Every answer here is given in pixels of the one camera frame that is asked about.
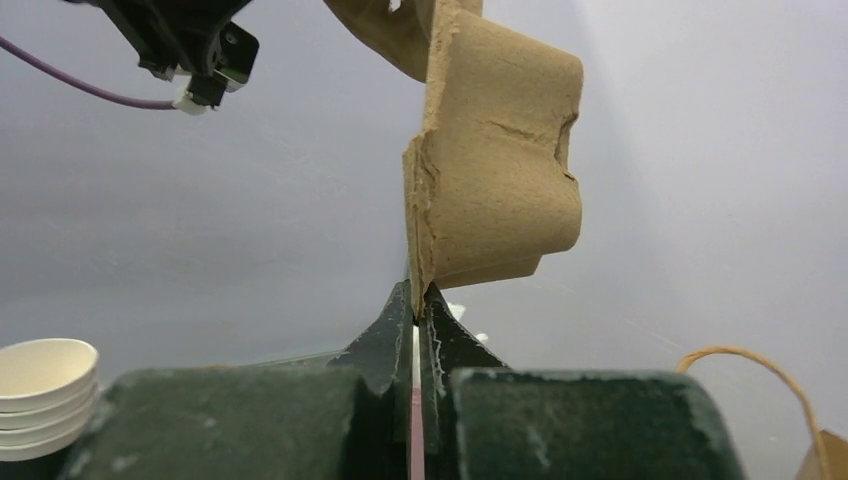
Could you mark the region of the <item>stack of paper cups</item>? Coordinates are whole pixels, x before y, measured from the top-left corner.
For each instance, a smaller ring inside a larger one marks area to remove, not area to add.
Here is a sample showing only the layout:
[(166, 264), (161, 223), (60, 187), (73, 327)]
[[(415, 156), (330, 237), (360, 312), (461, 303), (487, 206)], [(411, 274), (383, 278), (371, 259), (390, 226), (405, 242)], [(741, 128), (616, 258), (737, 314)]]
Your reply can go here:
[(99, 352), (70, 338), (1, 349), (1, 460), (29, 461), (71, 445), (99, 395)]

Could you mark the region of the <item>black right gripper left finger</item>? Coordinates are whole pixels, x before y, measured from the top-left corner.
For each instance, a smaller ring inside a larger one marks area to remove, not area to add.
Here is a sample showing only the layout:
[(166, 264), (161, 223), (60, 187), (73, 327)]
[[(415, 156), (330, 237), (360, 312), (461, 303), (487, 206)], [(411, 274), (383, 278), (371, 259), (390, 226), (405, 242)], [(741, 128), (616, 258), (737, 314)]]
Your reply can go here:
[(64, 479), (404, 479), (407, 282), (323, 366), (137, 370), (99, 400)]

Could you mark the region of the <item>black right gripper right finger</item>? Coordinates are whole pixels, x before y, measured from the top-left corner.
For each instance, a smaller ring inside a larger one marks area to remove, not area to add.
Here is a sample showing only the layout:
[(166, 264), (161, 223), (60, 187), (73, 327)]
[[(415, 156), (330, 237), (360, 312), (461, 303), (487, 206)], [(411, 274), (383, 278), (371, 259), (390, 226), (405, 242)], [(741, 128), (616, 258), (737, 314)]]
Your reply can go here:
[(651, 370), (516, 370), (423, 299), (421, 400), (429, 479), (741, 479), (712, 398)]

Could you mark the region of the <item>brown paper bag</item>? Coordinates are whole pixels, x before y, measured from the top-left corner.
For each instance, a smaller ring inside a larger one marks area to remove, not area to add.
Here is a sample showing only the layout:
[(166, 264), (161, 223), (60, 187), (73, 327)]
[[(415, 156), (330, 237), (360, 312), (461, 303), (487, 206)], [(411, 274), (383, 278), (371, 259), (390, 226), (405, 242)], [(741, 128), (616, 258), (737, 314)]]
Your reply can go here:
[[(736, 360), (704, 361), (709, 355)], [(750, 479), (845, 479), (847, 436), (822, 423), (801, 383), (768, 357), (738, 345), (710, 345), (684, 354), (690, 370), (718, 401)]]

